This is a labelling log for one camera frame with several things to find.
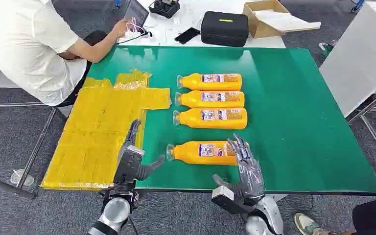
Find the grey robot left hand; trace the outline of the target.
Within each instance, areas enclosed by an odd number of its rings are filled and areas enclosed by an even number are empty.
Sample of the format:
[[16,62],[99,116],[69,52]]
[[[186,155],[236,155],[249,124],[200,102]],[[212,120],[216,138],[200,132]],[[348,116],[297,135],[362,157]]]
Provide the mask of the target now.
[[156,169],[158,169],[165,161],[165,155],[160,155],[158,159],[148,165],[141,164],[141,160],[144,156],[144,151],[135,146],[136,134],[141,124],[140,119],[132,121],[128,133],[125,137],[125,141],[120,148],[119,165],[124,166],[124,173],[126,180],[139,180],[143,181],[147,179]]

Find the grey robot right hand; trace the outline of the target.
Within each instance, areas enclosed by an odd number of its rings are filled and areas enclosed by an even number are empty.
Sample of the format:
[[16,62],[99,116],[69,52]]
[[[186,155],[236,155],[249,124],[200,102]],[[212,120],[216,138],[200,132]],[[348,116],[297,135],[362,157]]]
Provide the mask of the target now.
[[245,205],[253,206],[265,196],[261,167],[259,161],[253,156],[249,144],[236,134],[234,138],[234,141],[228,138],[227,142],[235,154],[239,182],[228,183],[217,174],[214,174],[212,178],[217,186],[227,187]]

